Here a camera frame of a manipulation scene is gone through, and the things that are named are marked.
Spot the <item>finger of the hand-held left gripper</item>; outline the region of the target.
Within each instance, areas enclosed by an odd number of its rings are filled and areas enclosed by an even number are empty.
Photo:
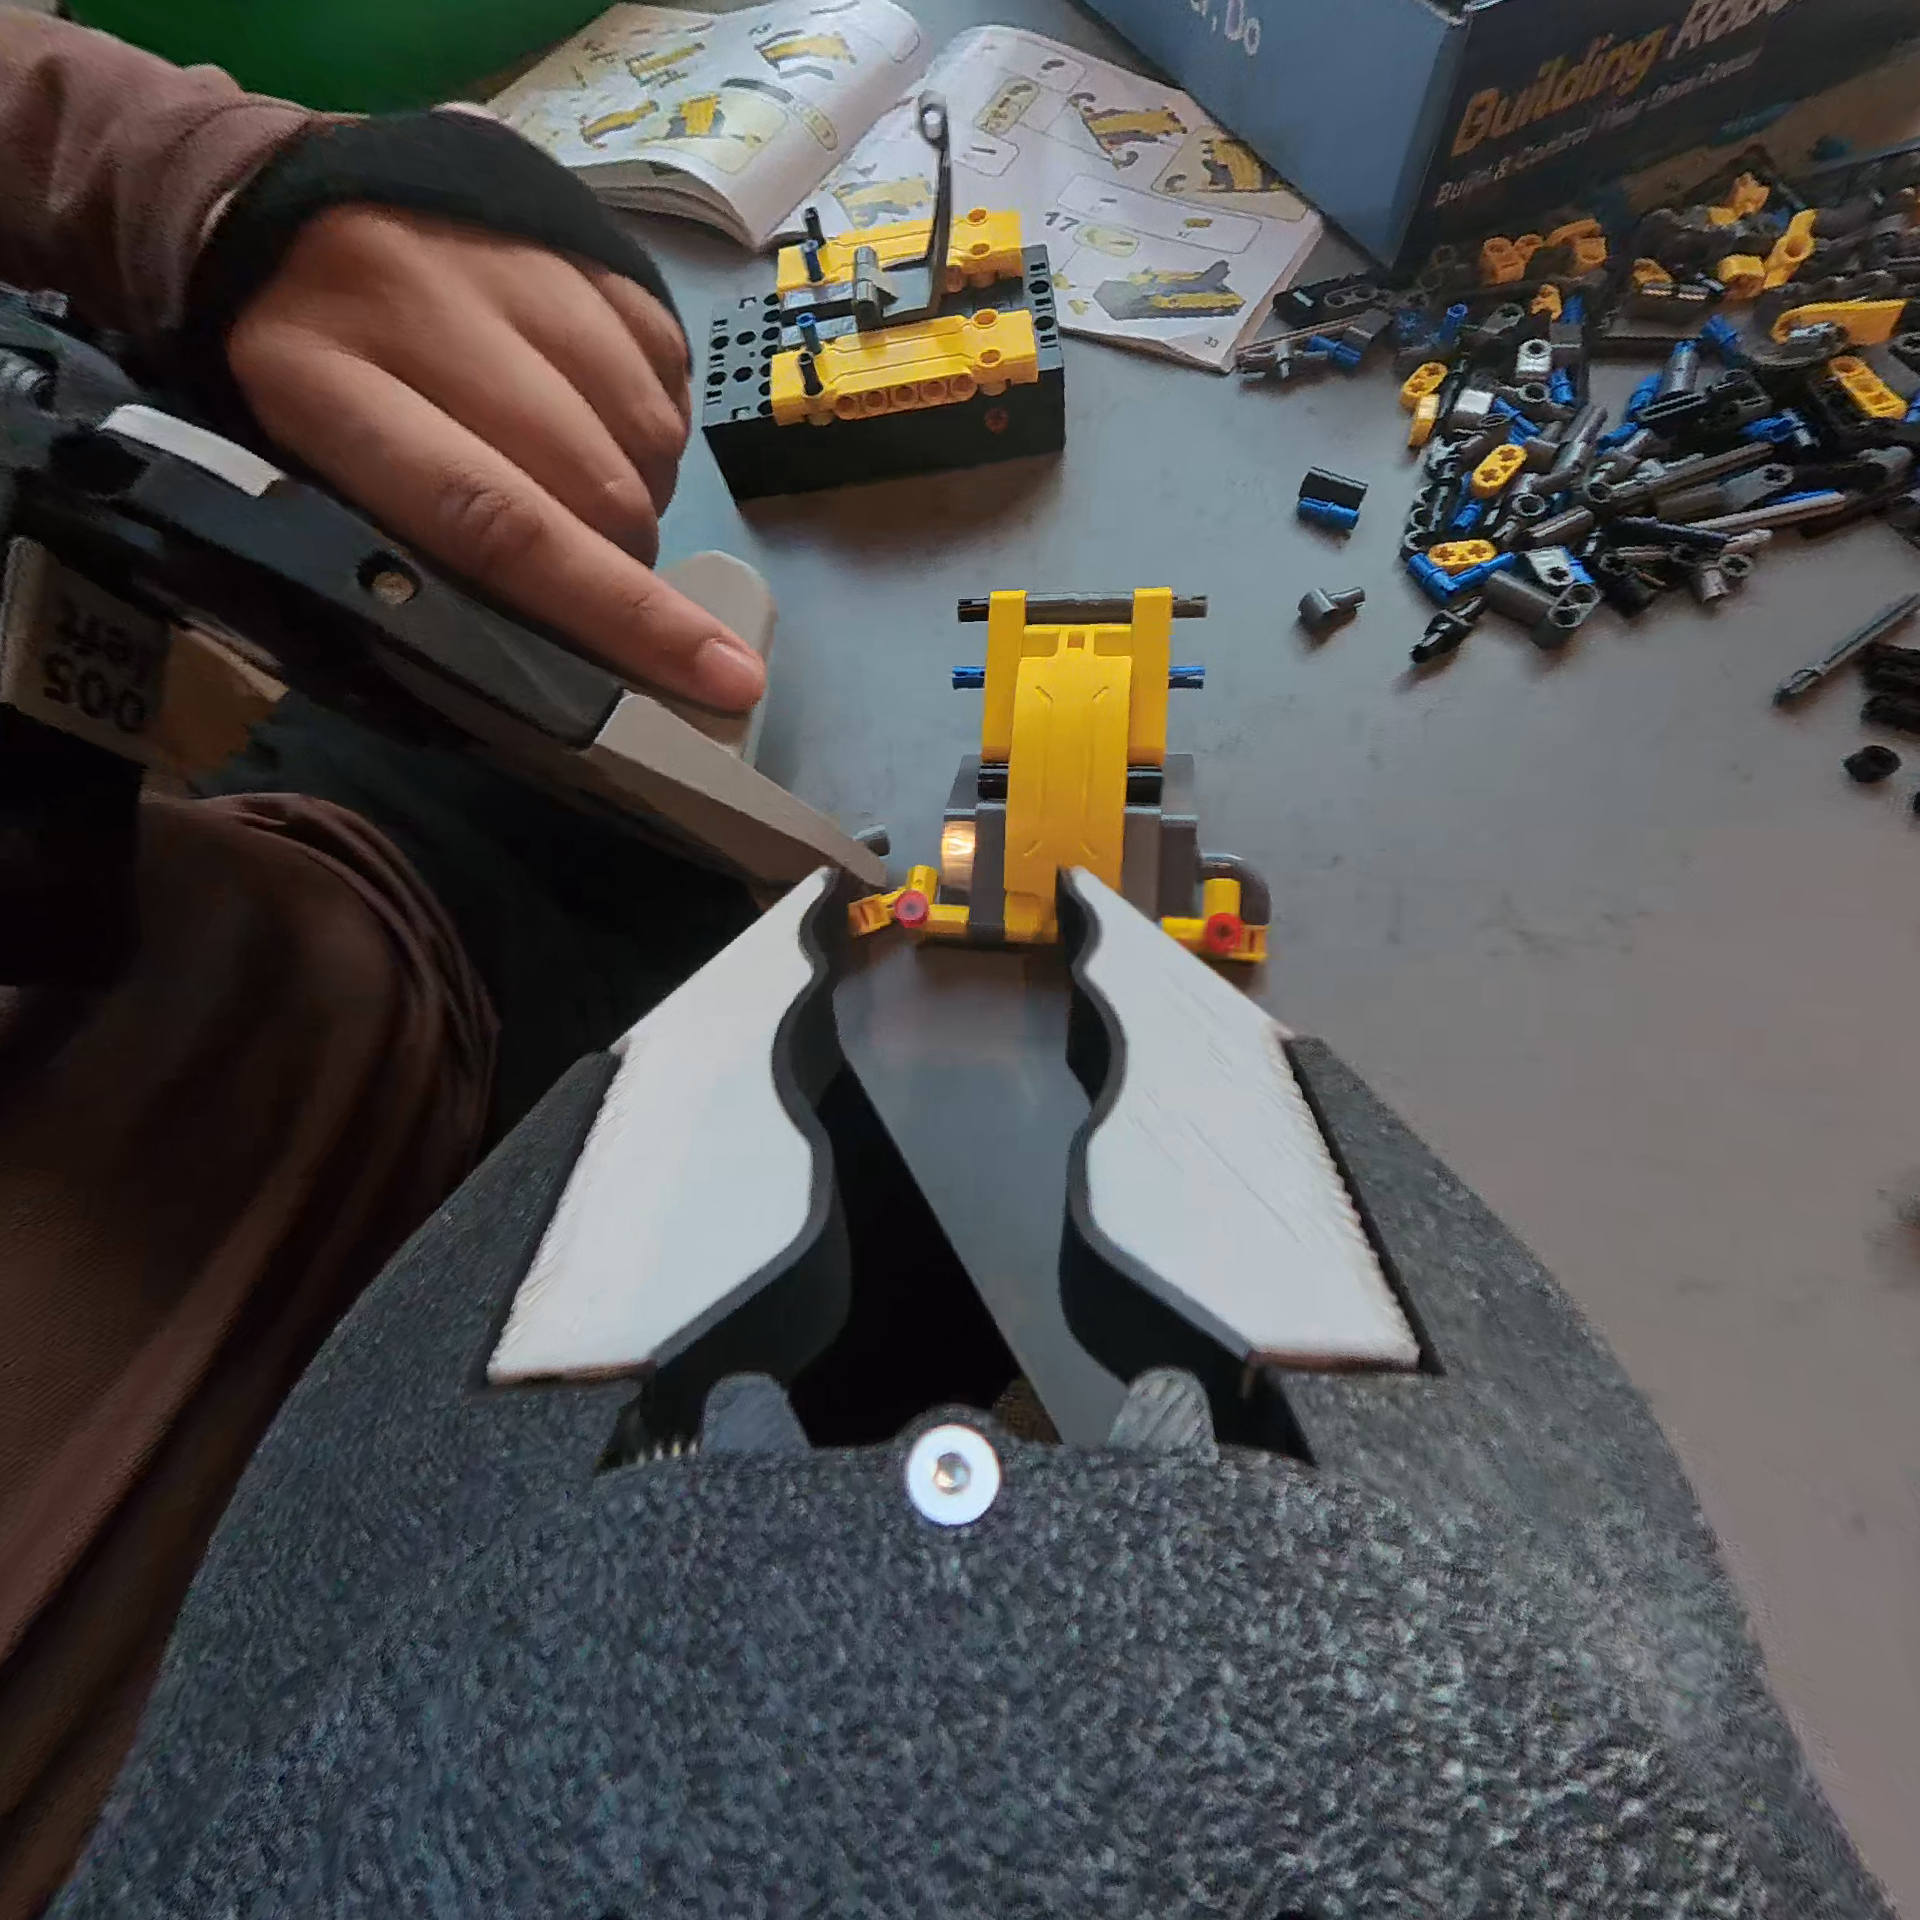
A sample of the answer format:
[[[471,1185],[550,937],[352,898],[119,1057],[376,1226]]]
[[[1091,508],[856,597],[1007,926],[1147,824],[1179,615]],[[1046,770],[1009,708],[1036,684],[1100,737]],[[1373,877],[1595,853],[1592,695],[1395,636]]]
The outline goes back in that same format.
[[[575,750],[573,770],[603,799],[673,829],[764,888],[788,888],[815,871],[868,894],[887,879],[884,853],[648,695],[620,695],[606,725]]]

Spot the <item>person's left forearm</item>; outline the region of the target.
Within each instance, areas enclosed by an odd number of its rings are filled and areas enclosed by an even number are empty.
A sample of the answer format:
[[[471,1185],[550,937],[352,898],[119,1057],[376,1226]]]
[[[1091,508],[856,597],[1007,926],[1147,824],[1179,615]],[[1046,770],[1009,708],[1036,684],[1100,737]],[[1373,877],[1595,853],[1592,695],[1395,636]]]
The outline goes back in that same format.
[[[485,111],[324,113],[78,23],[5,8],[1,266],[100,328],[206,352],[323,213],[464,223],[672,306],[591,192]]]

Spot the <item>person's left hand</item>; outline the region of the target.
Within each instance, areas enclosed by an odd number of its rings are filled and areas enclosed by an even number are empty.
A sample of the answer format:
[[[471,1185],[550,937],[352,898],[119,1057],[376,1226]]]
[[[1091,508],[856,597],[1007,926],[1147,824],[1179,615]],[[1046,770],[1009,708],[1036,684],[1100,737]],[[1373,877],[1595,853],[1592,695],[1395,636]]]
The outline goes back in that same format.
[[[655,573],[689,437],[660,300],[589,261],[373,206],[307,223],[225,333],[270,442],[625,684],[718,712],[753,649]]]

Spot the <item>grey axle beam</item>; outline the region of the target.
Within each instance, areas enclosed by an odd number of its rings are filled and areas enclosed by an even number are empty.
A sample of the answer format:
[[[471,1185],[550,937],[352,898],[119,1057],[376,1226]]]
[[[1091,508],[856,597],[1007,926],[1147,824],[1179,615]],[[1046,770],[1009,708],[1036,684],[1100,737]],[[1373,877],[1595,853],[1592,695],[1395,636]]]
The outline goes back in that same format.
[[[1918,617],[1918,592],[1909,592],[1894,604],[1875,612],[1863,626],[1838,639],[1823,656],[1796,666],[1772,689],[1768,704],[1773,710],[1788,710],[1805,701],[1819,687],[1864,656],[1875,644],[1888,639]]]

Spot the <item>pile of small building pieces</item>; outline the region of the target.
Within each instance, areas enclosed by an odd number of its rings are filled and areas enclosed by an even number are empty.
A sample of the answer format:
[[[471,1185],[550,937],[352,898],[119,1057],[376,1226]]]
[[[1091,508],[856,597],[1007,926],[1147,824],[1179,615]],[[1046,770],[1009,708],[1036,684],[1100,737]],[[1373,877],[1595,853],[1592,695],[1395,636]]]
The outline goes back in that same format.
[[[1239,382],[1395,375],[1423,626],[1478,592],[1559,656],[1604,607],[1727,607],[1782,540],[1876,524],[1915,551],[1915,140],[1829,142],[1798,175],[1751,149],[1689,197],[1271,308]]]

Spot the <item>grey desk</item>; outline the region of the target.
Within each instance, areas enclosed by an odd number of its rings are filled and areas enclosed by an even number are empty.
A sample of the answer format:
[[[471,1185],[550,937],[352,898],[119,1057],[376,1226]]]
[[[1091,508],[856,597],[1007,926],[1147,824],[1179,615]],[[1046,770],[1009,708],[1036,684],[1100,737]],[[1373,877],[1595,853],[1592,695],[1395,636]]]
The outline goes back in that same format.
[[[1553,658],[1485,621],[1430,677],[1383,367],[1243,389],[1069,341],[1055,461],[737,508],[701,439],[663,556],[774,590],[760,762],[931,857],[975,698],[953,604],[1205,592],[1173,706],[1206,844],[1277,910],[1260,989],[1557,1274],[1684,1458],[1772,1681],[1915,1916],[1915,748],[1853,783],[1863,693],[1775,684],[1915,590],[1863,524],[1727,607],[1603,610]],[[1349,536],[1309,465],[1366,485]],[[1307,636],[1311,590],[1366,592]]]

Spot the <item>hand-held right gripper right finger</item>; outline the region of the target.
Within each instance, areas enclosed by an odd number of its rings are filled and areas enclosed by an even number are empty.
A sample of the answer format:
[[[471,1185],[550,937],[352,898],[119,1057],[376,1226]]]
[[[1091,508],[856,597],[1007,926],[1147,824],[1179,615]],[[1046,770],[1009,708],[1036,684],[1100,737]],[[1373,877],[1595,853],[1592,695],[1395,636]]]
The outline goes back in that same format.
[[[1061,873],[1061,1293],[1110,1374],[1413,1370],[1421,1342],[1291,1065],[1288,1032],[1085,869]]]

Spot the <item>yellow panel vehicle assembly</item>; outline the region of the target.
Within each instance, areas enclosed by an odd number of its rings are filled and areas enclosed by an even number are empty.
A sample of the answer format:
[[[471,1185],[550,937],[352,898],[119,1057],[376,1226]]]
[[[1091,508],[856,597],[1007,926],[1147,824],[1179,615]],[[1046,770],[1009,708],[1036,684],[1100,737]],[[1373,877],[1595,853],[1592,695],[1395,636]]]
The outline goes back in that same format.
[[[953,687],[981,693],[979,750],[951,783],[937,858],[855,901],[853,933],[1052,946],[1057,877],[1085,871],[1188,952],[1261,965],[1271,926],[1232,911],[1233,881],[1203,911],[1192,757],[1167,750],[1171,693],[1206,677],[1175,662],[1173,630],[1206,617],[1206,597],[998,590],[955,612],[988,632],[982,662],[951,671]]]

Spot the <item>cardboard kit box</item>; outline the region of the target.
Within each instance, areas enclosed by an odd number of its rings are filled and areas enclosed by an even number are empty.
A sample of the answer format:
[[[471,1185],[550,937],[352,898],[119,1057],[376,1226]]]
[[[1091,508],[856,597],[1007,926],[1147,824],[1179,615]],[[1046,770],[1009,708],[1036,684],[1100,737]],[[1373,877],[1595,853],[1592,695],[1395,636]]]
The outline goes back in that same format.
[[[1915,1],[1091,1],[1388,266],[1894,63]]]

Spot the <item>green box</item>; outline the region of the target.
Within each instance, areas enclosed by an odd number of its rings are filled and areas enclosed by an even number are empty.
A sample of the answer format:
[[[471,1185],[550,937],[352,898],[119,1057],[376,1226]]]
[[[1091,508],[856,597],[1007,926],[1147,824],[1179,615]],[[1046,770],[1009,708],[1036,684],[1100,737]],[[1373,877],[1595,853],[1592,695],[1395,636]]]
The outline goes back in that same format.
[[[83,25],[327,111],[483,101],[606,1],[70,1]]]

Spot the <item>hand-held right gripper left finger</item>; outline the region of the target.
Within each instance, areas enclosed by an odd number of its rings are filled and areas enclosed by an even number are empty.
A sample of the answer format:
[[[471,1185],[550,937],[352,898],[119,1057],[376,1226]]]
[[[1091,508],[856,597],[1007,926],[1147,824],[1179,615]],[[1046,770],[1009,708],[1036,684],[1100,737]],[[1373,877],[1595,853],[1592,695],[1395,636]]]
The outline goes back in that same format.
[[[846,941],[841,871],[819,869],[612,1045],[492,1385],[788,1385],[841,1337],[851,1255],[821,1106],[846,1066]]]

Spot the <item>black base yellow panel assembly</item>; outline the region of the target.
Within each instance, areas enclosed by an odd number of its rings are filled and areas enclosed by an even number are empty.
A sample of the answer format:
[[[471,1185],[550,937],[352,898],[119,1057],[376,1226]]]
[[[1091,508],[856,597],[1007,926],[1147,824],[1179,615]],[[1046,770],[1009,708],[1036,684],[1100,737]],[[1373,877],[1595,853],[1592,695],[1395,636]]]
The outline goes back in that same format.
[[[1006,208],[953,204],[940,92],[923,222],[830,234],[804,206],[766,295],[715,306],[701,431],[741,505],[1065,449],[1053,272]]]

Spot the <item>open instruction booklet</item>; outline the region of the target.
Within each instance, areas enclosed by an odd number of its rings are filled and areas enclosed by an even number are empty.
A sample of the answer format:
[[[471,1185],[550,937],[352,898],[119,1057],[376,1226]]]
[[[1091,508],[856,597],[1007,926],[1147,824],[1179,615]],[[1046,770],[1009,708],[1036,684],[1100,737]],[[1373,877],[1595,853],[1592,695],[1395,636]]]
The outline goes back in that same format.
[[[488,110],[612,208],[748,252],[923,237],[949,110],[953,225],[1020,220],[1069,335],[1225,373],[1302,272],[1320,215],[1188,93],[1007,23],[934,49],[883,1],[616,5]]]

